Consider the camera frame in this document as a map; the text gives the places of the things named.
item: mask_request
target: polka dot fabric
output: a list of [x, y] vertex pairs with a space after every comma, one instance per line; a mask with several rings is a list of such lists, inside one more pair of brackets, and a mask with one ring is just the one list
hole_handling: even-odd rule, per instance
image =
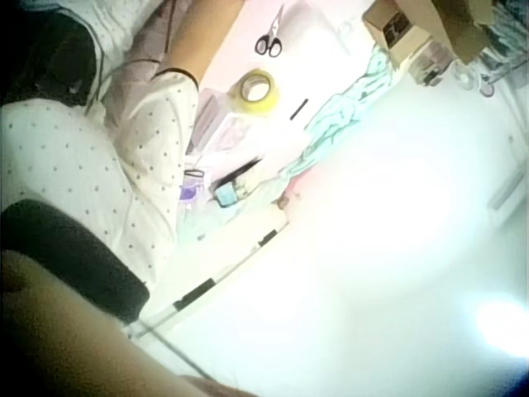
[[32, 99], [7, 105], [2, 211], [21, 199], [55, 206], [152, 289], [176, 247], [179, 165], [197, 100], [189, 77], [162, 74], [133, 101], [113, 144], [102, 127], [61, 103]]

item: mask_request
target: cable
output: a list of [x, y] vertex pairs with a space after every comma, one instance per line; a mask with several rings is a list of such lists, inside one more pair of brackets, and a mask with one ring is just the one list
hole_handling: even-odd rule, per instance
[[[165, 49], [164, 49], [165, 50], [165, 54], [167, 54], [167, 52], [169, 51], [170, 35], [171, 35], [172, 28], [173, 28], [173, 17], [174, 17], [175, 10], [176, 10], [176, 0], [172, 0], [171, 15], [170, 15], [170, 18], [169, 18], [169, 26], [168, 26], [167, 34], [166, 34], [166, 37], [165, 37]], [[122, 65], [117, 66], [115, 69], [113, 69], [110, 72], [108, 72], [107, 75], [103, 78], [102, 73], [103, 73], [103, 68], [104, 68], [104, 65], [105, 65], [104, 64], [104, 62], [105, 62], [105, 51], [104, 51], [104, 49], [102, 47], [101, 41], [99, 40], [98, 34], [93, 29], [92, 25], [90, 25], [80, 15], [78, 15], [77, 13], [72, 12], [71, 10], [69, 10], [66, 7], [58, 6], [58, 7], [50, 8], [49, 10], [46, 10], [46, 11], [49, 11], [49, 12], [66, 11], [67, 13], [74, 14], [74, 17], [79, 19], [86, 26], [86, 28], [90, 30], [90, 33], [92, 34], [93, 39], [95, 40], [95, 42], [98, 45], [99, 50], [101, 52], [101, 59], [99, 60], [98, 86], [97, 86], [97, 88], [95, 90], [95, 93], [93, 94], [92, 98], [89, 101], [87, 101], [87, 107], [86, 107], [86, 110], [84, 112], [85, 116], [88, 114], [88, 112], [90, 112], [90, 109], [92, 108], [92, 106], [93, 106], [94, 102], [96, 101], [96, 99], [97, 100], [100, 99], [101, 90], [102, 90], [103, 85], [118, 70], [121, 70], [121, 69], [127, 67], [128, 65], [132, 65], [132, 64], [135, 64], [135, 63], [139, 63], [139, 62], [151, 62], [151, 63], [155, 63], [155, 64], [158, 64], [158, 65], [160, 64], [159, 60], [153, 60], [153, 59], [148, 59], [148, 58], [143, 58], [143, 59], [138, 59], [138, 60], [130, 60], [130, 61], [125, 62]]]
[[152, 60], [150, 58], [141, 58], [141, 59], [138, 59], [138, 60], [129, 60], [129, 61], [125, 62], [124, 64], [121, 64], [121, 65], [117, 66], [115, 69], [113, 69], [110, 72], [108, 72], [104, 79], [100, 79], [100, 82], [99, 82], [100, 85], [99, 85], [98, 89], [96, 90], [96, 92], [93, 94], [92, 98], [88, 101], [88, 105], [86, 107], [84, 115], [86, 116], [88, 114], [88, 112], [90, 112], [90, 109], [92, 108], [93, 103], [96, 101], [96, 99], [99, 100], [99, 94], [101, 93], [101, 86], [103, 84], [105, 84], [107, 82], [107, 80], [112, 77], [112, 75], [114, 73], [120, 71], [121, 69], [126, 68], [129, 65], [140, 63], [140, 62], [151, 62], [153, 64], [158, 64], [158, 65], [160, 64], [159, 60]]
[[167, 34], [165, 36], [165, 50], [164, 50], [165, 54], [169, 52], [169, 42], [170, 42], [171, 32], [173, 31], [173, 18], [174, 18], [175, 11], [176, 11], [176, 0], [173, 0], [173, 2], [171, 3], [171, 14], [169, 15]]

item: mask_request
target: black marker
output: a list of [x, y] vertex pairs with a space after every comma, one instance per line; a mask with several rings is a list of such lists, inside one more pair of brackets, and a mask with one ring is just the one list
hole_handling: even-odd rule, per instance
[[292, 120], [298, 115], [298, 113], [302, 111], [302, 109], [305, 107], [305, 105], [307, 104], [307, 102], [308, 102], [308, 99], [305, 99], [305, 100], [301, 103], [301, 105], [299, 105], [299, 108], [296, 109], [296, 112], [294, 112], [294, 113], [292, 114], [292, 116], [290, 116], [290, 121], [292, 121]]

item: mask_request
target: light blue cloth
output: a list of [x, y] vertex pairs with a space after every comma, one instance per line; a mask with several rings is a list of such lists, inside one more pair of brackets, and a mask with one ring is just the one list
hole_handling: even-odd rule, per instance
[[292, 178], [301, 174], [349, 138], [367, 108], [391, 87], [392, 77], [388, 55], [376, 45], [365, 74], [344, 93], [332, 96], [309, 122], [305, 129], [312, 135], [312, 142], [281, 175]]
[[306, 126], [312, 141], [299, 159], [285, 167], [276, 178], [263, 182], [250, 196], [229, 208], [221, 208], [217, 202], [211, 201], [200, 209], [181, 212], [181, 239], [196, 239], [230, 222], [243, 211], [262, 208], [281, 197], [292, 177], [321, 161], [354, 133], [353, 127], [360, 122], [369, 106], [388, 91], [392, 80], [393, 69], [388, 55], [376, 45], [365, 74], [344, 93], [332, 96]]

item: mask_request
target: yellow tape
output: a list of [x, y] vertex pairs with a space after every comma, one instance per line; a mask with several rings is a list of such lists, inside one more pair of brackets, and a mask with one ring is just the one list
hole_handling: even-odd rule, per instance
[[271, 112], [279, 102], [279, 90], [267, 72], [254, 69], [245, 74], [231, 90], [236, 111], [263, 115]]

